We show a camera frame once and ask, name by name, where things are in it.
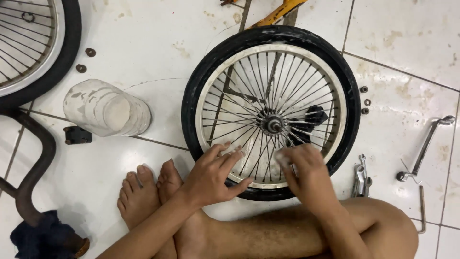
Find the clear plastic bottle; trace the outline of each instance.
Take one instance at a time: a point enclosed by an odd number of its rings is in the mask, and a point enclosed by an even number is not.
[[[98,79],[74,85],[63,107],[68,120],[101,137],[139,135],[152,120],[145,102]]]

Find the right hand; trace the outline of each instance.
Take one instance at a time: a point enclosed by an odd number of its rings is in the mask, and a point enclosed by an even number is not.
[[[298,177],[290,166],[282,165],[289,188],[313,215],[325,217],[341,206],[319,150],[303,144],[282,148],[280,153],[297,169]]]
[[[225,185],[230,170],[244,157],[241,147],[220,156],[220,152],[229,146],[230,142],[227,142],[224,145],[214,144],[208,149],[195,163],[187,181],[180,188],[200,208],[229,201],[244,192],[252,183],[250,178],[246,178],[235,186]]]

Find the silver rim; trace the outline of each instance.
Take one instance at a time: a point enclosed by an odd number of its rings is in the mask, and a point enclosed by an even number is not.
[[[250,187],[273,189],[287,186],[275,151],[311,142],[327,163],[346,116],[342,85],[326,62],[303,48],[272,43],[243,50],[212,73],[195,124],[203,151],[226,141],[242,146],[246,155],[229,179],[251,177]]]
[[[62,0],[0,2],[0,97],[43,76],[64,42]]]

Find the bicycle tire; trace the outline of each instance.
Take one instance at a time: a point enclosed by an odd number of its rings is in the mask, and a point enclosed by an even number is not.
[[[292,26],[269,25],[245,30],[223,41],[203,58],[190,76],[182,100],[182,131],[187,147],[195,161],[203,155],[196,134],[195,113],[201,90],[210,75],[220,64],[236,53],[271,42],[282,42],[311,51],[332,68],[342,84],[346,97],[347,119],[338,148],[326,164],[329,174],[333,175],[346,159],[358,133],[361,116],[359,89],[349,65],[332,45],[307,30]],[[225,185],[228,187],[236,184],[228,178],[225,181]],[[294,194],[289,190],[289,187],[278,189],[249,187],[238,197],[247,200],[275,201],[293,198]]]
[[[56,61],[39,79],[12,94],[0,97],[0,109],[8,110],[35,100],[55,87],[72,67],[80,48],[81,12],[78,0],[63,0],[65,35]]]

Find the dark cloth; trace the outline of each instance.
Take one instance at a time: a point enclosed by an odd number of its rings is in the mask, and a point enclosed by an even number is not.
[[[34,228],[22,221],[11,233],[10,239],[18,248],[19,259],[73,259],[75,257],[63,247],[66,237],[74,229],[62,224],[57,211],[43,213],[45,217]]]

